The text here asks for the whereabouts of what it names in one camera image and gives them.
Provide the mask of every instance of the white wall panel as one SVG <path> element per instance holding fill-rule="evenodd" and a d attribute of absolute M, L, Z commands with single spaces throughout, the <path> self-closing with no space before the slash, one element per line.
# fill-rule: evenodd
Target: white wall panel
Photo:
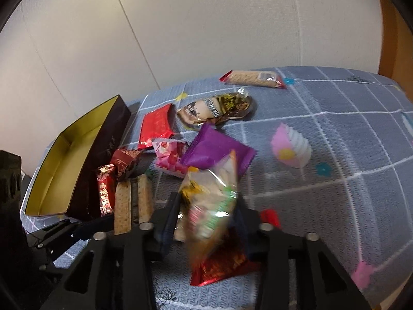
<path fill-rule="evenodd" d="M 33 46 L 21 8 L 0 33 L 0 149 L 32 175 L 46 146 L 74 120 Z"/>
<path fill-rule="evenodd" d="M 377 73 L 382 44 L 379 0 L 297 0 L 301 65 Z"/>
<path fill-rule="evenodd" d="M 160 87 L 299 65 L 295 0 L 121 0 Z"/>
<path fill-rule="evenodd" d="M 158 89 L 118 0 L 23 0 L 47 70 L 78 115 Z"/>

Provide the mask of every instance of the gray blanket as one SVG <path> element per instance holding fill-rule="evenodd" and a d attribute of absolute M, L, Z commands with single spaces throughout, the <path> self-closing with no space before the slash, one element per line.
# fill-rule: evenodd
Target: gray blanket
<path fill-rule="evenodd" d="M 252 208 L 275 209 L 285 232 L 317 232 L 376 306 L 408 278 L 413 267 L 413 105 L 396 82 L 363 71 L 264 70 L 280 72 L 292 84 L 286 90 L 246 87 L 258 104 L 255 113 L 248 121 L 228 121 L 221 128 L 257 150 L 241 178 L 240 191 Z M 163 104 L 173 102 L 179 108 L 237 88 L 212 77 L 130 103 L 133 116 L 122 144 L 135 147 L 143 116 Z M 196 132 L 186 130 L 176 117 L 172 120 L 178 138 L 194 139 Z M 302 170 L 274 156 L 271 140 L 281 123 L 301 133 L 311 146 L 311 158 Z M 140 166 L 153 167 L 153 160 L 148 153 Z M 163 206 L 180 181 L 156 172 L 156 206 Z M 21 217 L 28 231 L 56 221 L 55 217 L 28 218 L 23 212 Z M 84 245 L 77 243 L 56 264 L 67 267 Z M 174 244 L 166 260 L 153 265 L 159 307 L 239 309 L 254 304 L 257 273 L 191 287 L 186 262 L 185 248 Z M 291 280 L 290 305 L 294 307 Z"/>

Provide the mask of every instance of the red and gold wrapper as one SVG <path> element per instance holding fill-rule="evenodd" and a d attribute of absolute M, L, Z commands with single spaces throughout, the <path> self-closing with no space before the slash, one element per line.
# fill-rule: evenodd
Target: red and gold wrapper
<path fill-rule="evenodd" d="M 110 163 L 117 169 L 117 180 L 123 181 L 129 176 L 136 164 L 139 162 L 140 150 L 117 149 L 113 153 Z"/>
<path fill-rule="evenodd" d="M 264 210 L 260 217 L 262 222 L 281 228 L 274 210 Z M 260 263 L 247 259 L 235 229 L 229 229 L 223 240 L 224 242 L 197 269 L 192 270 L 191 286 L 205 286 L 260 269 Z"/>
<path fill-rule="evenodd" d="M 115 207 L 115 174 L 116 167 L 113 164 L 101 166 L 96 171 L 99 188 L 100 214 L 105 216 L 113 212 Z"/>

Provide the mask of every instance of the pink flower print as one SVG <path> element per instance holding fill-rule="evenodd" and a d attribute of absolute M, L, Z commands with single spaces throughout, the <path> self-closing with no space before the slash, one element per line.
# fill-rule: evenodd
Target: pink flower print
<path fill-rule="evenodd" d="M 373 273 L 373 266 L 369 265 L 365 261 L 360 261 L 357 265 L 356 271 L 352 273 L 352 280 L 360 290 L 363 290 L 369 285 L 370 275 Z"/>

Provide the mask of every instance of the food item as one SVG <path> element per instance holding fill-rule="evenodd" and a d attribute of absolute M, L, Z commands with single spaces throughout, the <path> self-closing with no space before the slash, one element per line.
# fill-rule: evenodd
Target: food item
<path fill-rule="evenodd" d="M 179 191 L 189 209 L 183 209 L 185 238 L 191 266 L 197 267 L 225 234 L 237 200 L 235 151 L 214 168 L 188 172 Z"/>
<path fill-rule="evenodd" d="M 186 141 L 157 138 L 152 141 L 156 153 L 155 168 L 167 174 L 184 178 L 188 167 L 181 164 L 181 157 L 188 149 Z"/>
<path fill-rule="evenodd" d="M 115 174 L 116 167 L 113 164 L 100 166 L 96 170 L 101 216 L 112 213 L 115 208 Z"/>
<path fill-rule="evenodd" d="M 277 213 L 267 209 L 260 213 L 261 221 L 281 228 Z M 247 259 L 234 228 L 228 230 L 223 243 L 200 266 L 192 270 L 191 286 L 205 286 L 233 276 L 259 270 L 260 264 Z"/>
<path fill-rule="evenodd" d="M 132 229 L 131 223 L 131 180 L 120 182 L 116 186 L 114 234 L 127 233 Z"/>
<path fill-rule="evenodd" d="M 252 102 L 245 93 L 227 93 L 191 102 L 177 114 L 184 125 L 197 129 L 204 122 L 218 125 L 229 119 L 241 119 L 251 112 Z"/>
<path fill-rule="evenodd" d="M 255 85 L 285 88 L 281 76 L 274 71 L 229 71 L 220 81 L 231 85 Z"/>
<path fill-rule="evenodd" d="M 182 156 L 181 163 L 199 169 L 209 169 L 231 150 L 234 150 L 237 155 L 237 173 L 241 177 L 257 152 L 206 124 L 202 126 L 187 152 Z"/>
<path fill-rule="evenodd" d="M 168 122 L 168 111 L 171 105 L 167 104 L 143 117 L 138 145 L 139 150 L 152 147 L 152 139 L 156 137 L 168 138 L 173 135 Z"/>
<path fill-rule="evenodd" d="M 113 153 L 110 163 L 117 168 L 117 180 L 123 181 L 128 178 L 139 162 L 140 150 L 117 149 Z"/>
<path fill-rule="evenodd" d="M 139 223 L 150 221 L 154 213 L 152 183 L 146 174 L 138 176 L 138 210 Z"/>

